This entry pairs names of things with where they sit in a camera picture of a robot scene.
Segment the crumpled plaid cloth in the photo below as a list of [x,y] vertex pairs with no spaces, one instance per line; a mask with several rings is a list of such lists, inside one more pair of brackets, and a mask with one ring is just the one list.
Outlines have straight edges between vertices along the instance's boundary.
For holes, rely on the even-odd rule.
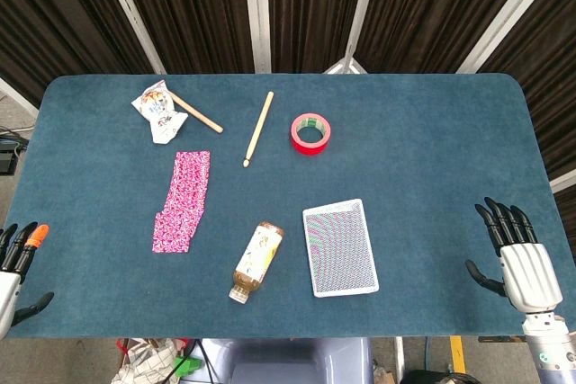
[[161,384],[178,363],[186,343],[181,339],[133,339],[128,360],[110,384]]

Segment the left robot hand orange fingertip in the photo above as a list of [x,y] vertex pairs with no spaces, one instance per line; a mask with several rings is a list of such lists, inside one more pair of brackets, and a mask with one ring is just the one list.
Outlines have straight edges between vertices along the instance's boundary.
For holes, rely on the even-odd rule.
[[29,307],[16,309],[35,253],[50,232],[47,224],[31,222],[12,239],[17,228],[16,224],[0,228],[0,340],[12,327],[41,313],[54,297],[49,291]]

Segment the dark brown pleated curtain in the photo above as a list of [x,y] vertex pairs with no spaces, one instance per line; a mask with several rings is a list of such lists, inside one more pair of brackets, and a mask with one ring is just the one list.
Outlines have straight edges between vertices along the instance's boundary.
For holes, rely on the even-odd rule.
[[[167,73],[253,73],[247,0],[134,0]],[[370,0],[354,59],[454,73],[507,0]],[[345,55],[357,0],[269,0],[272,71]],[[555,197],[576,205],[576,0],[535,0],[479,70],[522,86]],[[63,75],[151,73],[118,0],[0,0],[0,100],[38,108]]]

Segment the crumpled white snack wrapper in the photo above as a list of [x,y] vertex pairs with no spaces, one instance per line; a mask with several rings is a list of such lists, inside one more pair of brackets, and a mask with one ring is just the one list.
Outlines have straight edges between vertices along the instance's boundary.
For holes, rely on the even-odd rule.
[[147,88],[131,105],[149,122],[155,144],[169,143],[188,118],[187,113],[175,109],[165,80]]

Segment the green plastic object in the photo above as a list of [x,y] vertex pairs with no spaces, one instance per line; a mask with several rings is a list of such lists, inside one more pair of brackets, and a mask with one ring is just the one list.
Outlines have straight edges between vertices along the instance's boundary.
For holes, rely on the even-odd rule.
[[184,359],[183,357],[177,357],[175,359],[175,375],[178,378],[190,375],[198,371],[203,366],[203,361],[197,358],[189,357]]

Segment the pink patterned card stack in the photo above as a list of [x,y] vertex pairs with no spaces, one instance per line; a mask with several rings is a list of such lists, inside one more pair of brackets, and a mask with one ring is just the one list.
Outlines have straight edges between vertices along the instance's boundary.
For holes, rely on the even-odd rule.
[[210,166],[208,150],[177,152],[164,209],[158,214],[194,218],[197,224],[204,212]]

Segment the tea bottle with white label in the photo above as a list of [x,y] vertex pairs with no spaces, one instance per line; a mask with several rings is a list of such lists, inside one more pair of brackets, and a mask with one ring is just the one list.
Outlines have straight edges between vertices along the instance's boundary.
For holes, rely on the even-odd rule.
[[245,304],[249,295],[258,290],[284,237],[284,230],[262,221],[250,238],[233,273],[229,297]]

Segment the light wooden drumstick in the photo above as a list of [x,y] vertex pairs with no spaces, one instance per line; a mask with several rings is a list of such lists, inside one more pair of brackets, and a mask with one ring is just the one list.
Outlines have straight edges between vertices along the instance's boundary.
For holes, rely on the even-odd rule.
[[274,99],[274,92],[273,92],[273,91],[270,91],[270,92],[266,95],[266,98],[265,98],[265,101],[264,101],[262,110],[261,110],[261,112],[260,112],[260,114],[259,114],[259,117],[258,117],[257,122],[256,122],[255,129],[254,129],[254,131],[253,131],[251,140],[249,141],[249,144],[248,144],[248,147],[247,147],[247,152],[246,152],[246,154],[245,154],[245,157],[244,157],[244,160],[243,160],[243,164],[242,164],[244,168],[248,168],[249,165],[250,165],[251,158],[252,158],[252,156],[253,156],[253,154],[254,154],[254,151],[255,151],[255,149],[256,149],[256,147],[257,147],[257,142],[258,142],[258,140],[259,140],[260,134],[261,134],[262,129],[263,129],[263,127],[264,127],[264,124],[265,124],[265,121],[266,121],[266,116],[267,116],[267,114],[268,114],[268,111],[269,111],[269,108],[270,108],[270,105],[271,105],[273,99]]

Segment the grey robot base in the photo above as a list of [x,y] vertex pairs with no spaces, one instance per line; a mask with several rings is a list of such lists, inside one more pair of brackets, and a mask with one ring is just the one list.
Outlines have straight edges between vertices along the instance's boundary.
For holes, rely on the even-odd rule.
[[366,337],[204,339],[213,367],[189,375],[201,384],[374,384]]

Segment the large white-edged patterned card deck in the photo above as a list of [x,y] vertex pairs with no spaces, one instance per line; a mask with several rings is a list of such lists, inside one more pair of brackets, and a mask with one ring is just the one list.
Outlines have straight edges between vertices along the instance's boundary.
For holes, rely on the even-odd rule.
[[316,298],[375,293],[379,281],[360,199],[302,212],[312,291]]

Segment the blue felt table mat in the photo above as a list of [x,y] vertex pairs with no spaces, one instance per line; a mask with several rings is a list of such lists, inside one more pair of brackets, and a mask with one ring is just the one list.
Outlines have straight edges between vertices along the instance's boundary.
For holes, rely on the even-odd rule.
[[[556,309],[576,330],[576,265],[525,96],[504,74],[175,75],[170,90],[213,117],[165,145],[131,102],[155,75],[62,76],[43,97],[7,216],[50,232],[19,305],[53,300],[12,338],[517,335],[523,317],[478,286],[464,262],[501,276],[475,205],[522,209],[561,286]],[[274,92],[248,168],[243,160]],[[331,127],[316,156],[296,151],[293,120]],[[187,253],[152,251],[176,153],[211,152],[202,218]],[[318,299],[302,212],[364,204],[379,290]],[[257,225],[284,231],[259,289],[229,297]]]

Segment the black object on floor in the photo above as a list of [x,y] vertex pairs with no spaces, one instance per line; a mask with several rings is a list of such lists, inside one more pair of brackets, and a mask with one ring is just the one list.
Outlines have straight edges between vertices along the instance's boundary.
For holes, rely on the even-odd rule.
[[414,370],[404,374],[400,384],[478,384],[479,381],[467,374],[438,371]]

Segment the white table leg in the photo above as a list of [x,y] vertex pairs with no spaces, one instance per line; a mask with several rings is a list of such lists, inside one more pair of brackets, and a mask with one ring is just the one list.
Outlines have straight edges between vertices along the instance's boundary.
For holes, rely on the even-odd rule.
[[394,352],[395,352],[395,370],[398,383],[401,383],[404,371],[405,371],[405,356],[404,356],[404,346],[403,338],[401,336],[396,336],[393,340]]

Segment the red tape roll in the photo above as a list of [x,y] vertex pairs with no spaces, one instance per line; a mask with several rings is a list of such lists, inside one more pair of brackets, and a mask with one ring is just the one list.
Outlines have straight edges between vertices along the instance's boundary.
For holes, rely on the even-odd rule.
[[[315,142],[306,142],[300,138],[301,129],[316,129],[321,138]],[[299,153],[306,156],[316,156],[322,153],[331,139],[331,127],[329,122],[317,113],[303,113],[293,120],[291,126],[292,146]]]

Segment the brown wooden stick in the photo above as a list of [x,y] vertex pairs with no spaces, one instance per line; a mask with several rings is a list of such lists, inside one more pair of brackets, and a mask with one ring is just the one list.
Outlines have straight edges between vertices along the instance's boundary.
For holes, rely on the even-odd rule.
[[170,94],[170,96],[171,96],[171,98],[175,104],[179,105],[181,108],[183,108],[189,114],[194,116],[198,121],[202,122],[203,124],[208,126],[210,129],[214,130],[215,132],[217,132],[219,134],[221,134],[223,132],[223,127],[221,125],[219,125],[215,121],[211,120],[210,118],[208,118],[207,116],[205,116],[204,114],[202,114],[201,112],[196,110],[192,105],[190,105],[189,103],[184,101],[182,98],[177,96],[172,91],[169,91],[168,93]]

